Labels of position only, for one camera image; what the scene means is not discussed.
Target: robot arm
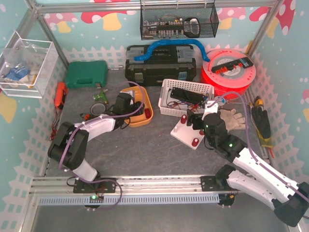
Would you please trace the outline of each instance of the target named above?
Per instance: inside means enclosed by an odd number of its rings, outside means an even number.
[[[140,101],[134,102],[133,93],[120,92],[112,110],[108,111],[107,114],[102,114],[88,122],[76,124],[69,122],[62,123],[48,149],[48,156],[53,160],[60,162],[71,134],[78,129],[67,153],[65,154],[63,165],[85,181],[91,182],[95,178],[99,178],[98,171],[91,167],[84,159],[87,143],[100,134],[117,129],[122,126],[124,120],[127,119],[127,117],[118,117],[115,119],[109,116],[121,116],[133,113],[134,111],[137,111],[138,108],[140,108],[140,110],[133,114],[133,116],[140,115],[143,113],[144,108],[144,105],[141,107],[140,105]]]
[[[243,190],[264,202],[274,210],[281,221],[295,227],[309,208],[309,203],[293,189],[308,197],[309,184],[306,182],[298,184],[279,173],[254,152],[251,155],[244,141],[227,133],[220,113],[212,113],[211,108],[209,111],[211,113],[205,113],[203,118],[203,130],[210,146],[219,156],[244,169],[256,180],[246,177],[229,166],[228,170],[227,167],[223,167],[218,172],[218,176],[225,179],[231,188]]]

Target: red multimeter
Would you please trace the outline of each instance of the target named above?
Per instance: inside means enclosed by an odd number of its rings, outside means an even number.
[[[59,82],[57,85],[57,92],[55,97],[55,107],[58,110],[63,109],[64,101],[68,93],[68,88],[64,82]]]

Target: white picket fence print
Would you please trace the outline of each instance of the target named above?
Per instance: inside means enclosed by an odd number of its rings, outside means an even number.
[[[233,49],[245,52],[247,50],[247,47],[248,45],[242,48],[239,45],[236,45]],[[205,50],[206,52],[209,52],[218,48],[221,48],[219,44],[215,47],[211,47],[211,45],[209,44],[205,47]],[[109,69],[118,68],[119,66],[124,67],[126,65],[126,49],[123,46],[120,46],[119,50],[115,49],[113,46],[111,46],[110,50],[106,50],[104,47],[101,47],[100,50],[96,50],[94,47],[92,47],[90,50],[87,50],[83,47],[80,51],[75,48],[73,48],[72,51],[68,51],[65,48],[63,48],[62,50],[68,62],[105,60]],[[201,51],[197,46],[194,46],[194,52],[197,67],[201,67],[203,63]]]
[[[268,112],[272,128],[273,153],[276,168],[289,178],[298,182],[308,181],[309,176],[302,172],[303,161],[297,159],[299,149],[293,146],[294,136],[289,135],[289,124],[284,122],[285,115],[281,112],[282,103],[277,102],[278,94],[274,93],[274,85],[270,84],[271,76],[267,76],[267,68],[263,68],[260,53],[255,53],[253,62],[256,67],[256,78],[251,85],[254,97],[260,96]]]
[[[63,48],[63,53],[68,62],[105,60],[109,69],[118,68],[119,66],[124,67],[126,64],[126,49],[123,46],[119,50],[116,50],[113,46],[111,46],[110,50],[106,50],[104,47],[101,47],[100,50],[96,50],[94,47],[86,50],[83,47],[81,51],[77,51],[75,48],[68,51]]]
[[[3,232],[19,230],[21,226],[19,218],[24,210],[32,178],[44,174],[43,165],[48,159],[47,150],[50,145],[48,139],[55,117],[56,87],[59,81],[64,80],[65,75],[66,69],[58,59],[44,97],[38,100],[40,107],[35,109],[37,116],[32,119],[33,128],[28,130],[29,139],[23,142],[26,149],[19,154],[21,164],[14,167],[16,179],[9,182],[11,193],[2,199],[6,204],[4,210],[0,212],[0,230]]]

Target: black toolbox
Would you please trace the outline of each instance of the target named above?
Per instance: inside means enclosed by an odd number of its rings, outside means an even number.
[[[192,81],[197,74],[194,49],[191,45],[157,47],[145,61],[134,57],[147,52],[149,45],[133,45],[126,50],[126,79],[141,86],[160,86],[164,79]]]

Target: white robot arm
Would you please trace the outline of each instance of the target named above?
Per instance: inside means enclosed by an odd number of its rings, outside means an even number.
[[[240,138],[227,133],[220,113],[214,113],[212,107],[205,108],[202,130],[210,146],[219,156],[244,169],[256,180],[228,165],[217,173],[219,179],[225,180],[231,188],[242,190],[268,205],[287,225],[297,226],[309,208],[309,184],[299,184],[268,165]]]
[[[136,109],[131,107],[132,97],[124,94],[122,93],[121,99],[116,101],[116,107],[109,115],[122,115]],[[208,107],[212,103],[213,101],[207,103],[205,113],[200,116],[188,112],[188,122],[193,124],[193,128],[204,131],[207,141],[219,156],[244,169],[256,179],[251,179],[235,168],[225,165],[216,175],[217,182],[242,190],[262,201],[274,210],[281,221],[295,227],[309,208],[309,185],[306,182],[298,184],[282,175],[251,151],[245,142],[228,134],[225,122],[217,112],[218,105],[215,104],[214,108]],[[68,138],[72,132],[77,131],[65,154],[63,165],[85,181],[99,178],[98,171],[91,167],[84,157],[89,140],[120,127],[125,120],[125,117],[114,119],[108,117],[109,115],[100,115],[89,122],[61,124],[49,147],[48,156],[61,163]]]

